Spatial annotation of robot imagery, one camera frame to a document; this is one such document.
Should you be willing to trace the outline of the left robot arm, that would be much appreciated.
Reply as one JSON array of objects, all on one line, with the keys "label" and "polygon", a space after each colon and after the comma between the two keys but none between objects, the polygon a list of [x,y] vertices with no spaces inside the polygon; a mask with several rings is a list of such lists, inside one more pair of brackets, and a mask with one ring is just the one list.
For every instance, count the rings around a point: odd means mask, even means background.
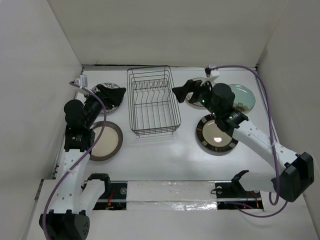
[{"label": "left robot arm", "polygon": [[99,198],[111,194],[110,177],[106,173],[95,173],[83,183],[85,168],[94,146],[102,133],[95,134],[92,125],[101,112],[118,107],[126,88],[109,88],[102,84],[97,93],[70,83],[78,92],[86,95],[86,101],[72,99],[64,105],[66,129],[62,161],[62,175],[53,188],[39,225],[47,240],[85,240],[89,235],[90,218]]}]

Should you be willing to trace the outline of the patterned dark rim plate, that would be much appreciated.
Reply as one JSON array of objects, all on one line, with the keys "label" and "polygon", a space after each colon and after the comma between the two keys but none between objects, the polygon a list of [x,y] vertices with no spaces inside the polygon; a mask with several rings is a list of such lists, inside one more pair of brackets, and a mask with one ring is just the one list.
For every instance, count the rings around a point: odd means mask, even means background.
[{"label": "patterned dark rim plate", "polygon": [[196,136],[202,146],[215,153],[229,152],[238,144],[237,140],[218,128],[212,114],[199,120],[196,126]]}]

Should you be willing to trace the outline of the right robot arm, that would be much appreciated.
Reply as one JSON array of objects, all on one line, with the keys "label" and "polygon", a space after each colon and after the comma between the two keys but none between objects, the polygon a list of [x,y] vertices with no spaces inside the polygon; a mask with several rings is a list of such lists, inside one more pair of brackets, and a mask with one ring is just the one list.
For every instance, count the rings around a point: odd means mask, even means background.
[{"label": "right robot arm", "polygon": [[249,170],[237,173],[231,180],[235,196],[242,197],[249,191],[274,192],[292,203],[314,182],[312,156],[307,152],[298,154],[259,130],[233,107],[235,94],[229,85],[190,79],[183,86],[172,88],[172,92],[179,103],[192,93],[192,101],[201,103],[213,115],[222,132],[245,144],[274,169],[272,174]]}]

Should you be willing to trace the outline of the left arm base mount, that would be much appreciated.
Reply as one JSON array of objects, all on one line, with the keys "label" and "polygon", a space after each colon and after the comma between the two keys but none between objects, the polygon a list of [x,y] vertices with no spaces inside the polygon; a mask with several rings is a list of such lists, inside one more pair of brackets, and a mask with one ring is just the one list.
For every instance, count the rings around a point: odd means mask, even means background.
[{"label": "left arm base mount", "polygon": [[102,195],[94,210],[121,211],[127,209],[127,181],[111,181],[108,194]]}]

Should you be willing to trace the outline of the light green plate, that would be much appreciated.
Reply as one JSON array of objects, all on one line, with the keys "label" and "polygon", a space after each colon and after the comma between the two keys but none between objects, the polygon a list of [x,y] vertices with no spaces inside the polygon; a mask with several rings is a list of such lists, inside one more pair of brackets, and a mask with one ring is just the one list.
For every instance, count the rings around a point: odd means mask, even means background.
[{"label": "light green plate", "polygon": [[233,107],[236,110],[245,113],[255,106],[256,98],[249,88],[241,84],[230,84],[229,86],[235,95]]}]

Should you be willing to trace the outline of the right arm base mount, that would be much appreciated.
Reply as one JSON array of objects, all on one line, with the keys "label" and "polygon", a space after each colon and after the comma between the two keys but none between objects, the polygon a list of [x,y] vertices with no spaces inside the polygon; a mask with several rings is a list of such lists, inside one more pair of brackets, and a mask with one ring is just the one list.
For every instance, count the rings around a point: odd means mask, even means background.
[{"label": "right arm base mount", "polygon": [[263,201],[260,192],[236,192],[230,181],[217,181],[210,192],[216,196],[218,210],[263,210]]}]

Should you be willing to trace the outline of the brown rim cream plate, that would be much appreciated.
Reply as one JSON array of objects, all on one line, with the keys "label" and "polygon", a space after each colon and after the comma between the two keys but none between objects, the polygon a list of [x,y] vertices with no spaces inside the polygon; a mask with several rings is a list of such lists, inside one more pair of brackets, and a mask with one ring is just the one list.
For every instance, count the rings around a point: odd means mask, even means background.
[{"label": "brown rim cream plate", "polygon": [[95,141],[103,126],[103,133],[90,154],[89,159],[94,162],[103,162],[111,159],[120,151],[123,144],[124,137],[121,128],[111,121],[99,121],[92,125],[91,129],[95,133]]}]

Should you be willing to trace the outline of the blue floral plate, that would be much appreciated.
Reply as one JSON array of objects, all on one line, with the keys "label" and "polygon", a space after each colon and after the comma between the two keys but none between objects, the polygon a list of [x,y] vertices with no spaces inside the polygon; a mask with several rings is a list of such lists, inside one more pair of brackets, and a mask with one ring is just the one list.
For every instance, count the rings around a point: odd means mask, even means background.
[{"label": "blue floral plate", "polygon": [[94,86],[91,91],[102,100],[106,113],[110,113],[122,104],[127,89],[112,82],[104,82]]}]

